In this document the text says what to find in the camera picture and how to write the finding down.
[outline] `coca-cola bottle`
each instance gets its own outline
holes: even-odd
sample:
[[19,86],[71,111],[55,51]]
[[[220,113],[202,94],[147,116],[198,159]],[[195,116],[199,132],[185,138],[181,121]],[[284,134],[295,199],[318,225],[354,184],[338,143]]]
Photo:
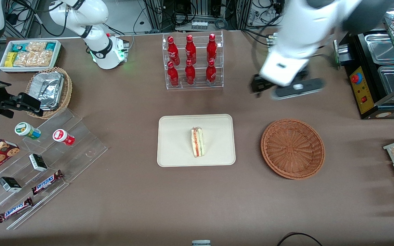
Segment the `coca-cola bottle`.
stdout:
[[217,59],[217,43],[215,43],[215,34],[211,33],[209,35],[209,43],[208,46],[206,47],[206,52],[208,54],[207,60],[208,62],[211,59],[216,60]]
[[179,74],[177,73],[176,68],[174,67],[174,64],[172,61],[167,62],[168,66],[168,79],[170,80],[171,86],[172,87],[177,87],[179,86]]
[[196,45],[193,42],[193,36],[187,35],[186,36],[186,58],[191,59],[191,62],[195,64],[197,62],[197,52],[196,52]]
[[188,59],[186,60],[186,68],[185,68],[185,74],[186,74],[186,82],[189,85],[193,85],[196,83],[195,78],[196,78],[196,70],[193,66],[192,60]]
[[177,45],[174,43],[174,38],[172,36],[169,36],[167,38],[168,41],[168,56],[172,62],[174,62],[174,66],[178,66],[180,64],[180,58],[179,58],[179,49],[177,48]]
[[215,74],[217,73],[217,69],[214,67],[214,59],[210,59],[208,64],[209,66],[206,68],[206,84],[213,86],[215,84]]

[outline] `snickers bar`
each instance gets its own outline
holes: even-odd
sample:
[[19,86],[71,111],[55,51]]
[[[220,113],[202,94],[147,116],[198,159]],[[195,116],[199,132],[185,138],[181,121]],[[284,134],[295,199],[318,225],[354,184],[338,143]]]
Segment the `snickers bar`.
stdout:
[[23,210],[26,207],[33,207],[33,200],[31,199],[31,197],[27,198],[24,202],[20,203],[19,205],[17,205],[16,207],[13,207],[11,210],[0,214],[0,223],[8,220],[8,218],[10,218],[10,216],[17,214],[19,211]]
[[31,189],[33,191],[33,195],[36,195],[39,192],[45,190],[48,186],[50,186],[52,183],[56,182],[61,177],[63,177],[61,170],[56,171],[48,179],[45,179],[40,184],[38,184],[36,187]]

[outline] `yellow control panel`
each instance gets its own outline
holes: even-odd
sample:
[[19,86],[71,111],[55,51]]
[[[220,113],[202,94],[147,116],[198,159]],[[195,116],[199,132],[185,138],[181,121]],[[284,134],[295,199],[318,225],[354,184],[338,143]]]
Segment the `yellow control panel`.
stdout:
[[369,109],[373,108],[374,103],[372,100],[372,96],[370,95],[369,87],[367,87],[367,83],[361,67],[355,70],[355,72],[353,72],[351,76],[349,76],[349,79],[352,84],[352,89],[355,93],[358,108],[360,109],[361,114],[364,114]]

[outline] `white tray with snacks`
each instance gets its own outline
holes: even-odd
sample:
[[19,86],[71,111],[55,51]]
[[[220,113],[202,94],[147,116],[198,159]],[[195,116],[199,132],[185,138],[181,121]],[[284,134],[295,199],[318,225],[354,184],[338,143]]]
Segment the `white tray with snacks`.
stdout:
[[[9,52],[13,52],[13,48],[19,45],[24,45],[24,44],[29,44],[30,42],[46,42],[47,44],[55,44],[53,49],[52,49],[52,56],[50,59],[50,63],[48,64],[48,66],[43,66],[43,67],[10,67],[10,66],[6,66],[6,60],[7,60],[7,56],[9,54]],[[6,73],[28,73],[28,72],[38,72],[41,70],[45,70],[48,68],[53,68],[54,65],[56,64],[57,58],[59,56],[59,51],[61,48],[61,43],[56,40],[56,39],[30,39],[30,40],[14,40],[14,41],[10,41],[7,44],[6,50],[4,51],[3,57],[1,59],[0,62],[0,69],[1,71],[4,71]]]
[[[203,131],[205,154],[194,157],[193,127]],[[158,164],[161,167],[232,165],[233,121],[228,114],[164,116],[159,120]]]

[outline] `bottle rack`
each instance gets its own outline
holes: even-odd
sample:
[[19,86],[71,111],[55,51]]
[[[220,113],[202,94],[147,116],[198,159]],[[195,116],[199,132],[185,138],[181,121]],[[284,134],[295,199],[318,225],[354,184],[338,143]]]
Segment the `bottle rack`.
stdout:
[[[206,46],[209,42],[209,34],[215,34],[215,42],[217,43],[217,59],[215,61],[215,68],[217,70],[216,80],[213,86],[206,84],[206,68],[208,67]],[[162,37],[162,53],[164,56],[164,70],[165,70],[165,82],[167,89],[210,89],[210,88],[223,88],[224,86],[224,59],[223,59],[223,32],[213,31],[213,32],[193,32],[193,41],[196,45],[197,51],[197,62],[194,64],[196,70],[195,84],[189,85],[186,82],[185,68],[186,68],[186,34],[184,33],[171,33],[163,35]],[[180,64],[175,67],[179,74],[179,85],[177,87],[171,86],[168,79],[168,67],[167,62],[169,61],[168,56],[168,42],[167,37],[172,36],[174,42],[179,49]]]
[[[36,213],[50,199],[66,188],[98,157],[106,152],[107,147],[92,134],[83,124],[81,118],[70,109],[58,112],[38,127],[41,136],[37,140],[25,137],[18,144],[21,151],[13,163],[5,163],[0,167],[0,177],[13,177],[21,185],[18,193],[6,192],[0,185],[0,214],[25,201],[29,196],[33,200],[33,207],[26,208],[1,223],[1,226],[16,229],[25,220]],[[75,137],[75,143],[67,146],[53,140],[52,134],[56,129],[64,129]],[[32,153],[40,154],[48,169],[39,172],[33,169],[28,156]],[[41,193],[33,196],[31,188],[46,178],[61,170],[64,177],[54,182]]]

